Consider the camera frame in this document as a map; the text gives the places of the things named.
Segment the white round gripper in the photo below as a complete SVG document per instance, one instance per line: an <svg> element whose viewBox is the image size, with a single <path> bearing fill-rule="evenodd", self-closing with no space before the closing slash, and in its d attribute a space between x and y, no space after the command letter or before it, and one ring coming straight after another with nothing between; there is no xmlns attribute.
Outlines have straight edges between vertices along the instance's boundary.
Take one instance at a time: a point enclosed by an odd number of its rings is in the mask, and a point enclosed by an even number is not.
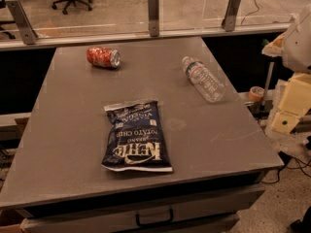
<svg viewBox="0 0 311 233"><path fill-rule="evenodd" d="M288 30L261 51L269 57L282 55L283 65L293 72L286 84L272 120L274 131L290 134L311 109L311 4L307 5Z"/></svg>

